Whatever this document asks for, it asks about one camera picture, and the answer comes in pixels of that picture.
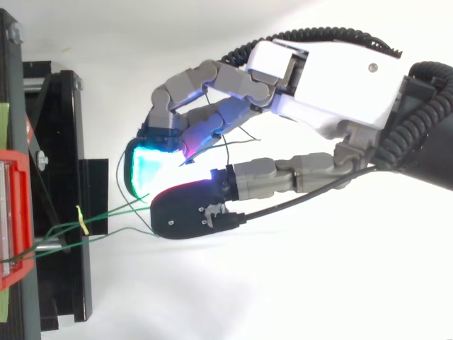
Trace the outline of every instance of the yellow tape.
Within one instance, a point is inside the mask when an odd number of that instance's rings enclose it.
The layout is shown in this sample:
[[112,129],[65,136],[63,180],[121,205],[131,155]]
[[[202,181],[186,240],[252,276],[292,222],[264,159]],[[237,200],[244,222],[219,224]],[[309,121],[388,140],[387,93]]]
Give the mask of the yellow tape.
[[84,216],[82,215],[82,210],[80,209],[80,207],[78,205],[76,205],[76,208],[77,208],[77,212],[79,213],[80,226],[84,230],[85,235],[88,236],[88,235],[90,235],[90,232],[88,231],[88,228],[85,226]]
[[9,104],[0,103],[0,149],[6,149],[8,137]]

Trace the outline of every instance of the black frame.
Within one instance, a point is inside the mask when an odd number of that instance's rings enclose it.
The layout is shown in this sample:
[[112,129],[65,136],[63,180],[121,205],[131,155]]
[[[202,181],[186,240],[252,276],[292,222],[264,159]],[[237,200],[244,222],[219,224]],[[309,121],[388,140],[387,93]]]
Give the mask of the black frame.
[[[6,32],[14,19],[0,9],[0,102],[9,103],[8,148],[28,153],[21,45]],[[40,340],[38,278],[36,267],[10,287],[7,323],[0,323],[0,339]]]
[[[108,209],[108,160],[84,159],[79,76],[73,71],[51,74],[50,62],[24,62],[25,78],[43,78],[40,92],[25,94],[34,128],[29,144],[35,235],[52,225],[77,221],[76,205],[86,219]],[[36,154],[50,162],[39,170]],[[107,234],[108,221],[88,225],[91,235]],[[81,228],[67,232],[60,244],[86,240]],[[40,320],[43,331],[58,329],[59,315],[88,320],[93,312],[89,245],[59,251],[37,260]]]

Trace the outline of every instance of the green wire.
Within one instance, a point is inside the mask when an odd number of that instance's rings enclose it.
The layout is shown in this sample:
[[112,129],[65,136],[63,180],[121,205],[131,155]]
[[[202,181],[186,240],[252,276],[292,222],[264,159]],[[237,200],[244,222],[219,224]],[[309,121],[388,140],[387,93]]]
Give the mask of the green wire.
[[[96,216],[96,217],[90,218],[90,219],[88,219],[88,220],[84,220],[84,222],[85,222],[85,223],[95,222],[95,221],[98,221],[98,220],[103,220],[103,219],[108,218],[108,217],[113,217],[113,216],[118,216],[118,215],[124,215],[124,214],[127,214],[127,213],[133,213],[134,211],[140,211],[140,210],[147,210],[147,209],[149,209],[148,207],[145,207],[145,208],[138,208],[138,209],[126,210],[126,211],[123,211],[123,212],[111,213],[111,212],[118,211],[119,209],[125,208],[126,206],[127,206],[127,204],[126,204],[126,205],[123,205],[123,206],[121,206],[121,207],[115,208],[115,209],[113,209],[113,210],[110,210],[110,211],[108,211],[108,212],[105,212],[105,213],[103,213],[103,214],[100,214],[100,215],[98,215],[98,216]],[[55,225],[55,226],[53,226],[52,228],[49,229],[49,231],[47,232],[47,234],[45,235],[45,238],[44,238],[43,240],[41,240],[41,241],[39,241],[39,242],[36,242],[31,248],[29,248],[29,249],[23,251],[23,252],[20,253],[20,254],[17,254],[16,256],[14,256],[14,257],[12,257],[12,258],[10,258],[10,259],[6,259],[6,260],[0,261],[0,264],[1,264],[1,263],[5,263],[5,262],[16,262],[17,260],[23,258],[25,255],[27,255],[27,254],[29,254],[29,253],[31,253],[31,252],[34,252],[34,251],[36,250],[36,248],[37,248],[40,244],[45,243],[45,242],[50,238],[50,233],[52,232],[52,230],[54,230],[54,229],[56,229],[56,228],[60,228],[60,227],[62,227],[63,225],[64,225],[64,226],[68,226],[68,228],[63,229],[63,230],[57,232],[56,234],[53,235],[53,237],[58,237],[59,235],[65,234],[66,232],[69,232],[69,231],[71,231],[71,230],[74,230],[74,229],[76,229],[76,228],[79,228],[79,222],[63,223],[62,225]],[[58,250],[68,249],[67,247],[68,247],[68,246],[65,246],[65,247],[62,247],[62,248],[60,248],[60,249],[58,249]]]
[[192,156],[187,158],[180,166],[186,164],[188,161],[191,161],[192,159],[196,158],[196,156],[198,156],[199,154],[202,154],[203,152],[205,152],[207,150],[216,149],[218,147],[226,147],[226,146],[232,145],[232,144],[245,144],[245,143],[257,142],[257,141],[259,141],[259,140],[240,140],[240,141],[237,141],[237,142],[229,142],[229,143],[224,143],[224,144],[219,144],[219,145],[213,145],[211,147],[206,147],[204,149],[198,150]]
[[67,246],[63,246],[63,247],[60,248],[60,249],[54,249],[54,250],[46,251],[46,252],[44,252],[44,253],[35,255],[35,256],[34,256],[33,258],[31,258],[31,259],[39,259],[40,257],[47,256],[47,255],[56,253],[57,251],[62,251],[62,250],[65,250],[65,249],[70,249],[70,248],[72,248],[72,247],[81,246],[81,245],[83,245],[83,244],[88,244],[88,243],[91,243],[91,242],[99,241],[100,239],[105,239],[106,237],[109,237],[109,236],[112,236],[112,235],[114,235],[114,234],[117,234],[118,232],[123,232],[123,231],[125,231],[125,230],[134,230],[134,231],[136,231],[136,232],[141,232],[142,234],[146,234],[146,235],[149,235],[149,236],[154,236],[154,237],[156,236],[155,234],[153,234],[153,233],[151,233],[151,232],[145,232],[145,231],[143,231],[143,230],[140,230],[140,229],[137,229],[137,228],[133,228],[133,227],[125,227],[125,228],[121,228],[121,229],[115,230],[114,232],[111,232],[110,234],[107,234],[107,235],[98,237],[97,239],[87,239],[87,240],[82,241],[82,242],[77,242],[77,243],[69,244],[69,245],[67,245]]

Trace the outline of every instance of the black metal bracket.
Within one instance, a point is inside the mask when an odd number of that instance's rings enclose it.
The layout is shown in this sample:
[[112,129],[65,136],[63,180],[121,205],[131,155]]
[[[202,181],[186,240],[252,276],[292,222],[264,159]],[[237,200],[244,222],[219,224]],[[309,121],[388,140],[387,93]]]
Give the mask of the black metal bracket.
[[[77,221],[76,205],[89,219],[108,210],[108,160],[84,159],[79,76],[73,71],[51,74],[50,62],[24,62],[25,79],[43,79],[40,91],[26,91],[30,122],[32,197],[35,236],[44,237],[55,223]],[[38,166],[38,151],[48,164]],[[91,235],[107,234],[108,221],[87,225]],[[62,245],[87,238],[81,228],[67,232]],[[43,331],[58,329],[59,315],[86,321],[93,311],[89,246],[59,251],[37,260],[40,320]]]

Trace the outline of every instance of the black cable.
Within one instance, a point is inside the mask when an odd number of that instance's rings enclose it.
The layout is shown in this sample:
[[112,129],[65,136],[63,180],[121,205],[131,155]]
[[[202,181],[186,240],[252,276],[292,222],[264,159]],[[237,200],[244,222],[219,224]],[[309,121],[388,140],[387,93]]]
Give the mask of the black cable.
[[311,200],[312,198],[315,198],[316,196],[322,195],[323,193],[326,193],[327,191],[337,188],[341,184],[344,184],[348,181],[351,181],[353,179],[356,179],[357,177],[363,176],[365,174],[369,174],[372,172],[378,171],[378,168],[376,166],[371,166],[369,168],[361,169],[358,171],[354,171],[351,174],[345,175],[343,177],[340,177],[339,179],[333,181],[332,183],[327,184],[326,186],[323,186],[319,189],[316,189],[315,191],[312,191],[310,193],[307,193],[306,195],[303,195],[301,197],[295,198],[294,200],[289,200],[284,203],[280,203],[277,205],[274,205],[273,207],[266,208],[263,210],[259,210],[256,212],[252,212],[251,214],[246,215],[246,220],[254,220],[259,217],[263,217],[269,214],[276,213],[277,211],[284,210],[286,208],[290,208],[294,205],[307,202],[308,200]]
[[229,150],[228,150],[228,143],[227,143],[227,140],[225,139],[225,136],[222,135],[222,138],[224,139],[224,143],[225,143],[225,149],[226,149],[226,165],[229,165]]
[[402,54],[402,52],[390,48],[382,40],[371,36],[369,33],[363,33],[361,30],[353,30],[352,28],[344,27],[320,27],[288,30],[286,32],[268,36],[266,39],[261,38],[254,40],[252,42],[249,42],[248,44],[236,48],[227,55],[223,56],[221,61],[234,67],[241,67],[247,64],[248,58],[250,57],[250,54],[253,48],[255,48],[256,44],[258,44],[262,40],[272,41],[274,39],[288,40],[298,43],[338,40],[346,43],[360,45],[396,58],[400,58]]
[[439,62],[419,62],[411,67],[409,76],[428,83],[437,78],[444,80],[445,85],[433,99],[409,113],[379,143],[372,163],[382,170],[399,168],[413,148],[453,110],[453,67]]
[[125,199],[125,202],[127,203],[127,205],[130,206],[130,208],[131,208],[132,210],[134,210],[135,215],[137,215],[138,218],[142,220],[142,222],[144,223],[144,225],[146,225],[147,228],[148,228],[149,230],[151,230],[152,232],[154,232],[153,229],[148,225],[147,221],[145,221],[145,220],[143,219],[143,217],[140,216],[140,214],[139,214],[137,211],[135,211],[135,209],[132,207],[132,204],[130,204],[130,202],[127,200],[126,195],[122,192],[122,189],[121,189],[121,186],[120,186],[120,182],[118,181],[118,171],[120,170],[120,163],[121,163],[121,160],[124,158],[125,154],[126,154],[126,151],[124,151],[124,152],[122,153],[120,159],[118,160],[118,164],[117,164],[117,166],[116,166],[116,185],[117,185],[117,187],[118,187],[118,190],[119,190],[120,193],[121,193],[121,196]]

